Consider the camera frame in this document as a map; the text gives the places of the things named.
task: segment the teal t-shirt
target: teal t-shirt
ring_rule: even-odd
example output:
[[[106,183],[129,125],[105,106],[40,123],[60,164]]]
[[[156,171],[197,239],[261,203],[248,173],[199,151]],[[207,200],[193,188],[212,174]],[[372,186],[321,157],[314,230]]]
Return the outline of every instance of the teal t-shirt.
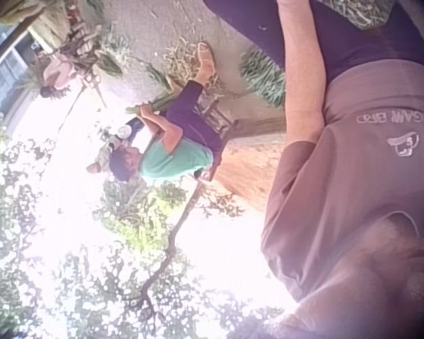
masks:
[[[140,175],[151,179],[175,179],[211,166],[211,150],[187,138],[182,138],[171,154],[156,140],[145,151],[140,164]]]

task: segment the mauve shirt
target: mauve shirt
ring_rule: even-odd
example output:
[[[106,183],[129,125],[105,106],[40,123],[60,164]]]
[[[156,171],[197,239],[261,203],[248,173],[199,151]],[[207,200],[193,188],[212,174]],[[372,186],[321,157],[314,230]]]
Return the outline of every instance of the mauve shirt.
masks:
[[[289,145],[261,250],[296,301],[314,292],[375,223],[401,214],[424,238],[424,66],[384,60],[329,86],[317,142]]]

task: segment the purple pants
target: purple pants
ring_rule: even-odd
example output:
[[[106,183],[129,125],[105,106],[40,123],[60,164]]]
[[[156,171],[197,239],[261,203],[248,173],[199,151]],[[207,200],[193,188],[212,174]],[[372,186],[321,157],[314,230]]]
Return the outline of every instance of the purple pants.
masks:
[[[182,128],[185,138],[211,150],[214,160],[220,163],[223,150],[220,136],[194,112],[202,91],[202,85],[189,81],[167,110],[166,117],[169,122]]]
[[[251,40],[280,67],[284,38],[276,0],[204,0],[205,5]],[[383,59],[424,65],[424,40],[396,3],[386,25],[360,30],[331,8],[310,0],[329,83],[352,67]]]

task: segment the building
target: building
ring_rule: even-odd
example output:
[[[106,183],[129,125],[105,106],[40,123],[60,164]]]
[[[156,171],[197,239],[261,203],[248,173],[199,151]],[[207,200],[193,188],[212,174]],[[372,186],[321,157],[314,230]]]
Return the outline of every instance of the building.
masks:
[[[0,25],[0,46],[16,27]],[[36,52],[40,49],[40,44],[27,32],[0,61],[0,116],[5,126],[11,120],[16,125],[16,119],[19,120],[30,106],[33,93],[24,88],[23,81],[28,77],[29,65],[36,61]]]

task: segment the logo on shirt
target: logo on shirt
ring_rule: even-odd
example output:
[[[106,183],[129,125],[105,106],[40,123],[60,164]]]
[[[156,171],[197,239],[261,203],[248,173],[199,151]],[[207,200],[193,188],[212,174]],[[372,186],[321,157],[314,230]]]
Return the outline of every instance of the logo on shirt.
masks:
[[[394,147],[399,157],[410,157],[419,144],[419,134],[410,132],[398,138],[388,138],[387,142]]]

